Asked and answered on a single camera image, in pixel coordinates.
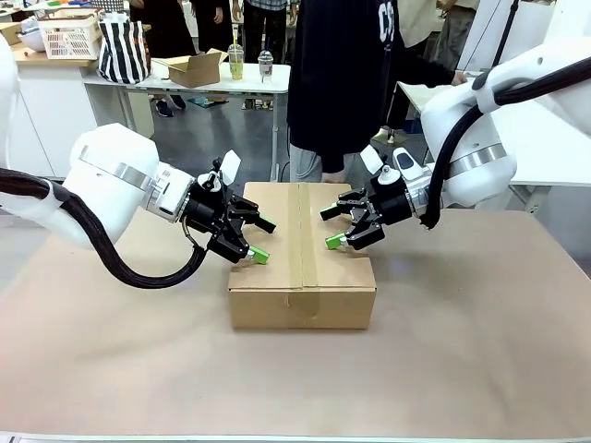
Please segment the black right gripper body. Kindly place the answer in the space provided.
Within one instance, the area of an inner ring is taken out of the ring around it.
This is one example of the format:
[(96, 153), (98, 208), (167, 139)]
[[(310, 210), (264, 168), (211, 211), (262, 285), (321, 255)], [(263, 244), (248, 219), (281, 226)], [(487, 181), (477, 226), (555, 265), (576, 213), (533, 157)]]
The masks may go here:
[(380, 224), (393, 225), (413, 216), (406, 190), (405, 184), (387, 186), (371, 184), (369, 186), (368, 200), (377, 213)]

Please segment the large brown cardboard box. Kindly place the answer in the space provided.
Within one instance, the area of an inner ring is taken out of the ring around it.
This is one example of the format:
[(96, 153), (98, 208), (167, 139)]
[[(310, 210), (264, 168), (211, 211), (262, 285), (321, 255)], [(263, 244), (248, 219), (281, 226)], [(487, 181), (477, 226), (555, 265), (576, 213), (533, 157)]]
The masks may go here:
[[(273, 233), (247, 225), (250, 245), (270, 254), (266, 264), (244, 259), (234, 265), (228, 291), (236, 329), (289, 329), (285, 296), (290, 290), (288, 265), (288, 189), (292, 183), (249, 182), (244, 197), (259, 205), (261, 215), (276, 224)], [(376, 297), (368, 255), (351, 247), (329, 250), (325, 239), (345, 232), (350, 218), (324, 221), (320, 212), (350, 190), (346, 184), (308, 183), (311, 229), (320, 289), (320, 311), (310, 329), (367, 329)]]

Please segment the person's left forearm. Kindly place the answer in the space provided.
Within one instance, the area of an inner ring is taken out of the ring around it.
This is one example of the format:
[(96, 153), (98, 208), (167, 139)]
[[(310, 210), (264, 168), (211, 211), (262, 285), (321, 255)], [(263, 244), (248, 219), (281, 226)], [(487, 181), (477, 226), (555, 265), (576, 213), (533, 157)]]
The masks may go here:
[(437, 62), (426, 60), (422, 56), (410, 59), (408, 72), (404, 75), (404, 83), (411, 85), (425, 85), (434, 88), (451, 85), (455, 78), (455, 71)]

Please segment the person's right forearm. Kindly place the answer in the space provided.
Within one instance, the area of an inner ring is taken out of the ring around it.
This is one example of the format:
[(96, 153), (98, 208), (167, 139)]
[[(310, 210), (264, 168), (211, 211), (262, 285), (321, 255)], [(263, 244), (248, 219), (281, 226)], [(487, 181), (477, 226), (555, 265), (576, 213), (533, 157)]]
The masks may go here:
[(338, 137), (341, 132), (342, 125), (339, 114), (332, 109), (324, 111), (319, 119), (317, 136), (322, 171), (325, 174), (340, 173), (344, 169), (344, 154), (342, 149), (338, 147)]

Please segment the brown packing tape strip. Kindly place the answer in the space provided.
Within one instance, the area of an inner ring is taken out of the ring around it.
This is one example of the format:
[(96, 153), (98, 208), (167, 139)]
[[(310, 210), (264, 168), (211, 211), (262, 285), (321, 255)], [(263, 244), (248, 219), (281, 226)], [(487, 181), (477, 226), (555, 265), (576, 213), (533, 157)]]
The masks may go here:
[(285, 296), (289, 329), (314, 328), (320, 289), (311, 229), (308, 183), (288, 189), (288, 265), (290, 290)]

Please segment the person in dark sweatshirt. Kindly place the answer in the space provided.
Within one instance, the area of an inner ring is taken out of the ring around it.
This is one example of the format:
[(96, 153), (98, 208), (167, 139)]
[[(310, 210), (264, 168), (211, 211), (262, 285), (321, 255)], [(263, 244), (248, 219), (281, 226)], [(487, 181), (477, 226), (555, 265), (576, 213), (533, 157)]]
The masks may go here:
[(287, 103), (291, 182), (321, 182), (317, 134), (328, 109), (341, 120), (345, 183), (356, 181), (356, 157), (383, 126), (413, 56), (397, 0), (301, 0)]

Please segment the white folding table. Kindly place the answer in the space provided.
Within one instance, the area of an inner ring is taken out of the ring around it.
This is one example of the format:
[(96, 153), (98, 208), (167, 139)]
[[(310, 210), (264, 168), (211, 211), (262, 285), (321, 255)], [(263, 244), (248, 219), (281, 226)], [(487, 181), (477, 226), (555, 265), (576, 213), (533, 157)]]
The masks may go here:
[(271, 174), (270, 180), (277, 182), (281, 171), (278, 162), (278, 131), (279, 131), (279, 100), (287, 94), (291, 67), (287, 65), (275, 65), (272, 69), (270, 80), (261, 80), (259, 67), (256, 64), (245, 64), (242, 80), (232, 80), (228, 63), (222, 63), (219, 67), (220, 81), (206, 86), (188, 88), (174, 83), (168, 78), (168, 70), (165, 66), (153, 66), (151, 75), (144, 81), (135, 84), (116, 84), (98, 76), (94, 71), (88, 70), (82, 75), (82, 81), (86, 85), (100, 85), (115, 87), (115, 97), (118, 99), (123, 112), (125, 125), (134, 131), (137, 124), (132, 115), (129, 94), (133, 93), (168, 93), (185, 95), (188, 98), (195, 96), (219, 96), (227, 98), (232, 95), (241, 95), (249, 99), (272, 100), (272, 129), (271, 129)]

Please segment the plastic cup with yellow drink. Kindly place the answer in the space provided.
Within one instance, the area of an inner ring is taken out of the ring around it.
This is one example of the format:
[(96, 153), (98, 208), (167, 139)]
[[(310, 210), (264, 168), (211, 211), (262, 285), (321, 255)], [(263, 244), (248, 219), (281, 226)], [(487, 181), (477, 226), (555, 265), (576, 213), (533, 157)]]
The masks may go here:
[(242, 80), (244, 73), (244, 49), (237, 41), (237, 31), (233, 31), (233, 41), (228, 47), (228, 63), (232, 80)]

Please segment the white cabinet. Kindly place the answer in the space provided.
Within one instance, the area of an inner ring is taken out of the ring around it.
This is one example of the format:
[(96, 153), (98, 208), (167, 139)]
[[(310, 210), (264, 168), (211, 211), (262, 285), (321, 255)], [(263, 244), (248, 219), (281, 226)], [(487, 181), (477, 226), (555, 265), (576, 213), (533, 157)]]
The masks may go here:
[(79, 135), (120, 123), (152, 137), (145, 93), (129, 92), (96, 74), (95, 61), (49, 59), (22, 43), (11, 47), (18, 64), (20, 94), (9, 145), (10, 167), (61, 179)]

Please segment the person in plaid shirt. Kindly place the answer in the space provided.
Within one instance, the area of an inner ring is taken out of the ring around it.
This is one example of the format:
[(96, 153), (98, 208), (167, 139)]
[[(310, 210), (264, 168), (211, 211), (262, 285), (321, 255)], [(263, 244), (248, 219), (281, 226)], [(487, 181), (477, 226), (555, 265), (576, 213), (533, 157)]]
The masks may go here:
[(288, 0), (244, 0), (245, 61), (257, 63), (263, 49), (283, 61)]

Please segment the black white striped bag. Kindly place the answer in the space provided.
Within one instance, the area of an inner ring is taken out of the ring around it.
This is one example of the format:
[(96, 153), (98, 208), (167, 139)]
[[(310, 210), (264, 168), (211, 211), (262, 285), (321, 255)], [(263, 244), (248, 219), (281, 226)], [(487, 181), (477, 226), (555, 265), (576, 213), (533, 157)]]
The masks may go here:
[(103, 35), (98, 59), (98, 74), (113, 83), (134, 85), (151, 73), (151, 59), (140, 21), (128, 15), (106, 12), (99, 21)]

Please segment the person in black with sneakers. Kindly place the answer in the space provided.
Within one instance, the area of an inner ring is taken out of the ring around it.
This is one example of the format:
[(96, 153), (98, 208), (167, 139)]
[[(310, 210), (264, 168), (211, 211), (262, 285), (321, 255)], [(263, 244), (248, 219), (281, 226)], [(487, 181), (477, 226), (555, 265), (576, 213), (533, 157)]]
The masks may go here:
[(195, 55), (182, 0), (127, 0), (130, 18), (151, 26), (146, 42), (152, 58)]

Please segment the person in black clothes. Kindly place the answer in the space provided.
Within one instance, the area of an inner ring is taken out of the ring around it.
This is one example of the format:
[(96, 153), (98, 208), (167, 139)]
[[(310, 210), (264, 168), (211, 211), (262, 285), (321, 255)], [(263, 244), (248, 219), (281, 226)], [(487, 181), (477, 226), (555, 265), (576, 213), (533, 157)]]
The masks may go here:
[(210, 49), (225, 52), (233, 42), (229, 0), (190, 0), (197, 22), (198, 46), (203, 53)]

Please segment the black tripod stand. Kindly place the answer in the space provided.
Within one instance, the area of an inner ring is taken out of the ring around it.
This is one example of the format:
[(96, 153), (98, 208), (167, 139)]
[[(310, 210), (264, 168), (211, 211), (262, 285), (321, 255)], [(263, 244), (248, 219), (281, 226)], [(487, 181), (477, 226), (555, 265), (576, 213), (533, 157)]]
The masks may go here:
[(493, 61), (491, 64), (492, 67), (497, 66), (501, 61), (501, 57), (502, 57), (505, 45), (508, 41), (509, 34), (510, 34), (512, 26), (513, 26), (513, 21), (514, 21), (515, 15), (516, 15), (517, 10), (519, 8), (519, 3), (520, 3), (520, 0), (513, 0), (512, 4), (510, 6), (509, 15), (507, 17), (507, 20), (506, 20), (499, 44), (498, 44), (497, 51), (494, 55), (494, 58), (493, 58)]

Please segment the white crate with red print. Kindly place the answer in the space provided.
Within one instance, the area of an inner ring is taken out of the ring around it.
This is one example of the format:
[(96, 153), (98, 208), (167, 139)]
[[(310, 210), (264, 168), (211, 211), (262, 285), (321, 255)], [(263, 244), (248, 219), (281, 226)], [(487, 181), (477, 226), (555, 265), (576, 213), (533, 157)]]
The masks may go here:
[(49, 59), (97, 60), (103, 34), (99, 18), (103, 11), (93, 7), (51, 10), (38, 19), (45, 52)]

